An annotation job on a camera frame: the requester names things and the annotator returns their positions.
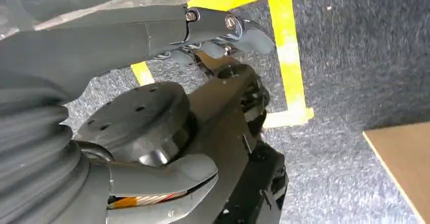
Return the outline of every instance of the black cable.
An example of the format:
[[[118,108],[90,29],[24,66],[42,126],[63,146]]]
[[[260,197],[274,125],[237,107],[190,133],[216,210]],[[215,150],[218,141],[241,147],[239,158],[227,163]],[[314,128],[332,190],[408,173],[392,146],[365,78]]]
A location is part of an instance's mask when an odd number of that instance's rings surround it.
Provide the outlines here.
[[[106,150],[103,146],[94,144],[91,142],[73,140],[81,149],[81,152],[95,156],[99,159],[105,160],[107,162],[115,161],[114,156],[112,156],[111,152]]]

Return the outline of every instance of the robotic arm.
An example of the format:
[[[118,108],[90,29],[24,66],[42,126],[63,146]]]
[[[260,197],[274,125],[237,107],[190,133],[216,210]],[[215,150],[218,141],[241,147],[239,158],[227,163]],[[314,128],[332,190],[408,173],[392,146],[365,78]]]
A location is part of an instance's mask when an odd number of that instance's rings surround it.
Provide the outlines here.
[[[99,11],[3,39],[0,223],[277,222],[288,178],[259,137],[269,96],[229,56],[273,47],[252,21],[186,5]],[[153,58],[212,76],[190,95],[175,83],[128,91],[71,140],[61,105],[93,77]],[[109,156],[81,151],[87,142]]]

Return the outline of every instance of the yellow floor tape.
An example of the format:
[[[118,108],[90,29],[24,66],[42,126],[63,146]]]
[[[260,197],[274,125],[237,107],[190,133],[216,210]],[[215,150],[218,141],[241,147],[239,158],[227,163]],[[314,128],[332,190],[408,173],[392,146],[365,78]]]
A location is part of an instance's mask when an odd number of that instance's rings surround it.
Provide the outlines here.
[[[188,5],[227,11],[255,1],[257,0],[191,0]],[[306,107],[293,0],[268,0],[268,4],[288,111],[268,114],[264,127],[303,125],[314,117],[314,113],[312,108]],[[131,68],[141,85],[153,83],[154,79],[144,62],[132,65]]]

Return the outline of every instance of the chrome metal part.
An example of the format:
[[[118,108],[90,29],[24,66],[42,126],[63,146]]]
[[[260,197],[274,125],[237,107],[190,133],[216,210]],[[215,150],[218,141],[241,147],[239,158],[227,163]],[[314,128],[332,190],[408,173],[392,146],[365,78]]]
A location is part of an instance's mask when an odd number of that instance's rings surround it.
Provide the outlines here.
[[[226,26],[228,29],[233,30],[236,28],[236,18],[232,14],[226,15]]]
[[[194,13],[193,11],[188,11],[186,14],[185,14],[185,19],[187,20],[187,21],[195,21],[195,20],[197,20],[197,15],[196,15],[196,13]]]

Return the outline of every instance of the screw hole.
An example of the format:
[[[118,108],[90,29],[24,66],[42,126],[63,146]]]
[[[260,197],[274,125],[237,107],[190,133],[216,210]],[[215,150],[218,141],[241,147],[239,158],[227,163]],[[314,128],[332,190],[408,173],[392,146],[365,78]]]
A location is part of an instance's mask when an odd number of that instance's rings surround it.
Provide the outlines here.
[[[135,111],[142,111],[143,109],[145,109],[145,106],[140,106],[140,107],[136,108]]]
[[[105,130],[110,126],[110,124],[105,124],[103,126],[100,127],[100,130]]]

